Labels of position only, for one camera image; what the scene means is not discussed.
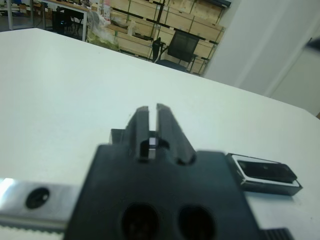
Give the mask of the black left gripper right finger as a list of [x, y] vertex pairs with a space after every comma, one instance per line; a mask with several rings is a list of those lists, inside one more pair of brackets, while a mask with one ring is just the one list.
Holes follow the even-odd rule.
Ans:
[[181, 129], [171, 109], [161, 103], [156, 105], [156, 135], [158, 146], [168, 149], [177, 164], [193, 164], [196, 151]]

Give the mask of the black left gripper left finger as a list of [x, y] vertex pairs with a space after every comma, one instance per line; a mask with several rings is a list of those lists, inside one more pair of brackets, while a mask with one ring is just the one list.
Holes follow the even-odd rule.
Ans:
[[136, 109], [124, 132], [124, 142], [128, 144], [129, 155], [138, 160], [147, 160], [149, 138], [149, 109], [141, 106]]

